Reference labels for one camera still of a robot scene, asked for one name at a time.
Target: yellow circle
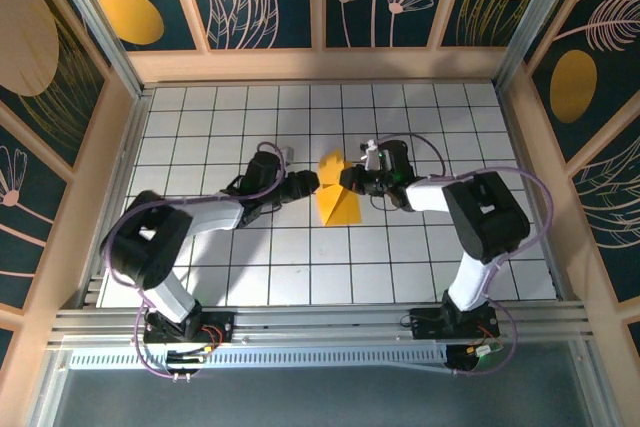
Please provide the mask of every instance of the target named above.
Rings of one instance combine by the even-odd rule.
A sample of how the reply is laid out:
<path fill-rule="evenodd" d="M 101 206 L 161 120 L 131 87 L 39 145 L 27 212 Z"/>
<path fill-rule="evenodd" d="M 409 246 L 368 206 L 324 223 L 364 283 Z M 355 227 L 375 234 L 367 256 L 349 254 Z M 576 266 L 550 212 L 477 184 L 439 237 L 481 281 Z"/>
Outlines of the yellow circle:
<path fill-rule="evenodd" d="M 551 110 L 560 122 L 570 124 L 585 113 L 596 92 L 598 71 L 589 54 L 570 50 L 551 76 Z"/>
<path fill-rule="evenodd" d="M 58 31 L 45 0 L 0 0 L 0 85 L 18 95 L 44 92 L 58 68 Z"/>
<path fill-rule="evenodd" d="M 164 23 L 149 0 L 98 0 L 116 35 L 132 44 L 152 44 L 162 37 Z"/>

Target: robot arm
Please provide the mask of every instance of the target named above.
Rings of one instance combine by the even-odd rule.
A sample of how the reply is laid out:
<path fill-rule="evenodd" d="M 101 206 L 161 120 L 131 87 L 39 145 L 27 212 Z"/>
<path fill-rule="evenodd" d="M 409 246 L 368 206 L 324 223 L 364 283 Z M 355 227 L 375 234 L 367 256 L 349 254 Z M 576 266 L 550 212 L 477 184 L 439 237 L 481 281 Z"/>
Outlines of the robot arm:
<path fill-rule="evenodd" d="M 308 197 L 319 187 L 314 172 L 290 172 L 271 193 L 246 200 L 247 196 L 272 186 L 280 168 L 278 156 L 258 151 L 246 173 L 216 194 L 216 200 L 204 198 L 184 205 L 142 210 L 118 229 L 111 249 L 112 269 L 116 275 L 129 277 L 153 307 L 154 312 L 147 315 L 148 324 L 181 341 L 195 338 L 203 325 L 202 307 L 172 271 L 180 248 L 191 235 L 243 228 L 260 217 L 263 208 L 272 210 Z M 144 191 L 127 212 L 142 204 L 162 200 L 154 192 Z M 106 239 L 101 246 L 103 251 L 105 243 Z"/>
<path fill-rule="evenodd" d="M 371 142 L 366 153 L 371 156 Z M 407 145 L 390 140 L 378 146 L 379 170 L 355 165 L 342 172 L 340 183 L 358 194 L 387 195 L 407 212 L 449 212 L 464 249 L 455 280 L 441 308 L 448 327 L 455 329 L 481 315 L 484 293 L 495 273 L 494 262 L 515 251 L 529 235 L 529 220 L 495 172 L 464 181 L 453 177 L 416 177 Z"/>

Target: floor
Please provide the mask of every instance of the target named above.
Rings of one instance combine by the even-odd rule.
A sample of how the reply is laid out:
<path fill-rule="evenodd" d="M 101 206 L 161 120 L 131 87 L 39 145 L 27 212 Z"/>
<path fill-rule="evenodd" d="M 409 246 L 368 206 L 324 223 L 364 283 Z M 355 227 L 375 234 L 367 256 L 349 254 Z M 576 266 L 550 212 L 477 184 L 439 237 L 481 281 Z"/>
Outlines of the floor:
<path fill-rule="evenodd" d="M 490 83 L 162 88 L 127 203 L 145 189 L 167 197 L 216 193 L 244 171 L 264 140 L 293 147 L 292 169 L 315 170 L 335 149 L 358 160 L 360 143 L 406 132 L 430 139 L 454 173 L 516 165 Z M 417 174 L 437 173 L 434 154 L 405 140 Z M 532 218 L 520 179 L 503 178 Z M 313 197 L 285 205 L 246 229 L 188 239 L 175 272 L 205 306 L 440 300 L 462 256 L 450 216 L 385 212 L 364 197 L 360 209 L 360 225 L 322 227 Z M 556 298 L 539 246 L 505 267 L 491 287 L 493 298 Z M 106 278 L 98 306 L 139 303 L 135 292 Z"/>

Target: white grid floor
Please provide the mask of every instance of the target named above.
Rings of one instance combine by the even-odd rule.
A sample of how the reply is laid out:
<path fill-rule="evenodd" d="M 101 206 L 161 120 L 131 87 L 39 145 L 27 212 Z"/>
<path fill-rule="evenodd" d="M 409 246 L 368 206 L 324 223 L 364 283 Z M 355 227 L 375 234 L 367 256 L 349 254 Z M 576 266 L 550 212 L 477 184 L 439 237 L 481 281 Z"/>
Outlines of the white grid floor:
<path fill-rule="evenodd" d="M 295 150 L 294 169 L 316 170 L 335 149 L 391 133 L 425 135 L 454 173 L 516 161 L 491 84 L 374 84 L 157 89 L 127 203 L 142 190 L 214 194 L 244 172 L 259 142 Z M 438 172 L 433 152 L 406 137 L 417 175 Z M 523 184 L 503 176 L 531 218 Z M 384 207 L 382 199 L 376 199 Z M 427 302 L 441 299 L 462 255 L 443 213 L 384 212 L 361 198 L 363 222 L 322 227 L 315 199 L 288 204 L 246 229 L 188 239 L 175 272 L 205 306 Z M 107 278 L 99 306 L 139 305 Z M 503 268 L 500 300 L 555 299 L 542 250 Z"/>

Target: yellow object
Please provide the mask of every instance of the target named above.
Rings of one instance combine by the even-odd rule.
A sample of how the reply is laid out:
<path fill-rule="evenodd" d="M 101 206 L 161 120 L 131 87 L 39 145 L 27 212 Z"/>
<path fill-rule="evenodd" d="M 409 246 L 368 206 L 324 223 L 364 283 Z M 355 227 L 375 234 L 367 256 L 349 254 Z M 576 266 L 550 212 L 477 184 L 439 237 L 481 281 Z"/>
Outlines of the yellow object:
<path fill-rule="evenodd" d="M 551 76 L 551 110 L 560 122 L 570 124 L 585 113 L 596 92 L 598 70 L 589 54 L 570 50 Z"/>
<path fill-rule="evenodd" d="M 340 172 L 350 166 L 340 151 L 323 157 L 318 163 L 320 188 L 316 190 L 316 202 L 324 226 L 362 222 L 358 195 L 340 185 Z"/>
<path fill-rule="evenodd" d="M 0 85 L 39 95 L 58 68 L 56 21 L 45 0 L 0 0 Z"/>
<path fill-rule="evenodd" d="M 164 34 L 164 22 L 149 0 L 98 0 L 116 35 L 132 44 L 152 44 Z"/>

